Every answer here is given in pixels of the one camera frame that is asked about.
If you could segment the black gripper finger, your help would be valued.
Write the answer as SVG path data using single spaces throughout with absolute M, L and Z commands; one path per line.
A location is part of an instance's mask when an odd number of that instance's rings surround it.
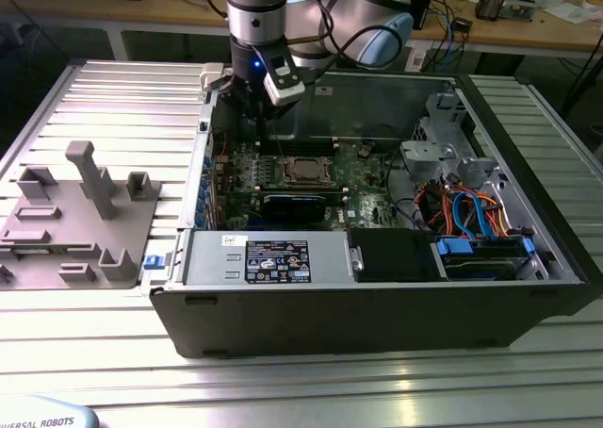
M 260 92 L 234 74 L 223 76 L 219 88 L 219 125 L 234 140 L 257 140 L 261 124 Z
M 276 131 L 276 121 L 291 110 L 295 104 L 276 107 L 270 101 L 260 104 L 260 139 L 279 140 L 281 136 Z

